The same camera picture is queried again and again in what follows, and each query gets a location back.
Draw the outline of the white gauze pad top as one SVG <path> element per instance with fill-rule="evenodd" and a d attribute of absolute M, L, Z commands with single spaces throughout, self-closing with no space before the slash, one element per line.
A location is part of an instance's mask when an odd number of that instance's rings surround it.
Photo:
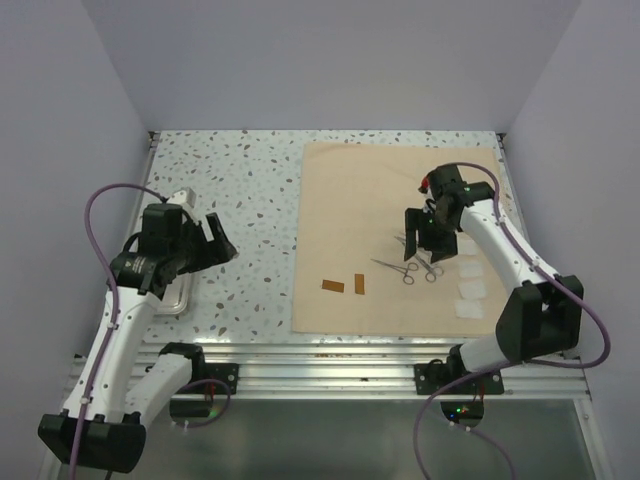
<path fill-rule="evenodd" d="M 470 239 L 460 238 L 457 240 L 457 250 L 459 255 L 475 256 L 479 250 L 476 243 Z"/>

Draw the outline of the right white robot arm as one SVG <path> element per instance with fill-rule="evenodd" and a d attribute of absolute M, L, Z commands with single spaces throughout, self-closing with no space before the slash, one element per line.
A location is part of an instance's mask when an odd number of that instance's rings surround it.
<path fill-rule="evenodd" d="M 489 373 L 574 348 L 581 325 L 582 283 L 562 276 L 516 231 L 499 205 L 499 182 L 468 183 L 456 163 L 421 181 L 422 208 L 405 212 L 405 259 L 419 251 L 439 262 L 459 255 L 458 234 L 468 235 L 498 274 L 508 295 L 493 333 L 453 347 L 430 363 L 425 378 L 442 387 L 466 375 Z"/>

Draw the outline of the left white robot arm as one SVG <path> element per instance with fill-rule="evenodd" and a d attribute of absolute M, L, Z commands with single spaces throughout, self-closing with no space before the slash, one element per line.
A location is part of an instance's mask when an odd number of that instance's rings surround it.
<path fill-rule="evenodd" d="M 142 227 L 108 267 L 102 320 L 71 394 L 57 414 L 42 416 L 38 436 L 74 474 L 77 467 L 129 473 L 147 430 L 171 397 L 202 390 L 229 399 L 234 392 L 210 376 L 203 349 L 170 342 L 151 370 L 130 382 L 143 337 L 167 287 L 180 275 L 225 264 L 237 255 L 215 213 L 196 221 L 185 206 L 153 203 Z"/>

